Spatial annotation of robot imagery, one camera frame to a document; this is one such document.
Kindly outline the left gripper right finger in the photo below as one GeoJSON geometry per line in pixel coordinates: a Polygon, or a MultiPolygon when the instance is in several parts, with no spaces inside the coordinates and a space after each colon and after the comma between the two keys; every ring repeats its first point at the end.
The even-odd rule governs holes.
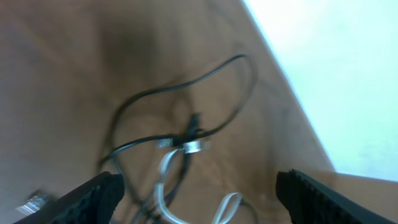
{"type": "Polygon", "coordinates": [[[279,172],[275,192],[293,224],[394,224],[299,170],[279,172]]]}

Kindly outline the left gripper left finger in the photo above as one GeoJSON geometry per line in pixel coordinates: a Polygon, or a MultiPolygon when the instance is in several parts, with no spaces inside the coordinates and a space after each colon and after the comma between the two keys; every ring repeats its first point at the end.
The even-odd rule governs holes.
{"type": "Polygon", "coordinates": [[[17,210],[25,215],[15,224],[109,224],[125,193],[121,174],[102,172],[57,198],[36,190],[17,210]]]}

